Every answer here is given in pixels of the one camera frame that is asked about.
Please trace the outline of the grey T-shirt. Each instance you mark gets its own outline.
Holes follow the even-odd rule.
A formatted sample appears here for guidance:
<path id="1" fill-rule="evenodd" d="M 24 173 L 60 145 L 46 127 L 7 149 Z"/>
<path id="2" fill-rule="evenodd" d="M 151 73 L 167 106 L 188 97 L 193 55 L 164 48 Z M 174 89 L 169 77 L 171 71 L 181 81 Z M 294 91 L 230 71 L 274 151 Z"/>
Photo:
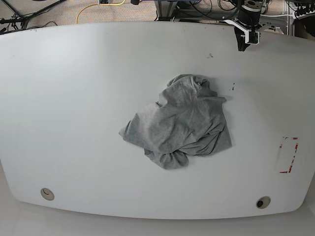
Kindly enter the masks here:
<path id="1" fill-rule="evenodd" d="M 158 102 L 138 111 L 120 130 L 128 143 L 163 169 L 189 164 L 189 156 L 207 156 L 232 147 L 222 105 L 226 102 L 208 79 L 179 75 L 159 94 Z"/>

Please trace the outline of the black tripod stand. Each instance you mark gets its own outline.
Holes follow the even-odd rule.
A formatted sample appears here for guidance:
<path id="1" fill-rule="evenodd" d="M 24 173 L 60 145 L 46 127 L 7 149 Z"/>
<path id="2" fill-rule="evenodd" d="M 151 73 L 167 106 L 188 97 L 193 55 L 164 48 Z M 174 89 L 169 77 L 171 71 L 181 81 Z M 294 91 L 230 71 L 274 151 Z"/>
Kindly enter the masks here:
<path id="1" fill-rule="evenodd" d="M 0 19 L 1 25 L 7 24 L 6 27 L 3 27 L 2 29 L 0 29 L 0 34 L 4 35 L 4 34 L 12 33 L 12 32 L 19 32 L 19 31 L 26 30 L 30 20 L 49 12 L 55 6 L 65 2 L 65 0 L 58 0 L 41 10 L 38 10 L 33 13 L 24 14 L 24 15 L 21 15 L 19 11 L 16 10 L 8 1 L 2 0 L 1 2 L 13 13 L 13 16 L 10 19 L 5 19 L 5 18 Z"/>

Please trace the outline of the aluminium frame table base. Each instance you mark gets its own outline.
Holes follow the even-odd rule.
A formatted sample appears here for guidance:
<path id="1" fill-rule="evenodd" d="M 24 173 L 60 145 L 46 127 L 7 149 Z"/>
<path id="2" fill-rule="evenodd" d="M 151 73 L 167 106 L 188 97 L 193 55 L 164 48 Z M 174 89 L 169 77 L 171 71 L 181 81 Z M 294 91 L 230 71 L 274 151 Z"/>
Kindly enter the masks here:
<path id="1" fill-rule="evenodd" d="M 213 9 L 213 0 L 208 0 L 210 6 L 199 9 L 196 3 L 189 0 L 156 0 L 154 1 L 159 21 L 187 20 L 187 21 L 215 21 L 221 22 L 223 18 L 234 18 L 237 16 L 238 0 L 229 0 L 232 4 L 231 10 Z M 290 34 L 293 20 L 286 12 L 283 15 L 269 16 L 264 12 L 267 9 L 267 1 L 263 0 L 263 8 L 260 15 L 260 23 L 271 23 L 275 28 L 280 28 L 286 34 Z"/>

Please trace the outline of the red tape rectangle marking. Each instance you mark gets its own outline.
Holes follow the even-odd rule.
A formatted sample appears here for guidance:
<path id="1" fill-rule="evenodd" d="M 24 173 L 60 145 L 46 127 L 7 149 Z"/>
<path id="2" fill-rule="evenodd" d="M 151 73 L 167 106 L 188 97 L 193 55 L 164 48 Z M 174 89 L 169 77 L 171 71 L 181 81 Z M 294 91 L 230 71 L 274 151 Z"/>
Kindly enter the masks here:
<path id="1" fill-rule="evenodd" d="M 277 172 L 280 174 L 291 173 L 298 149 L 299 138 L 282 137 L 277 156 Z"/>

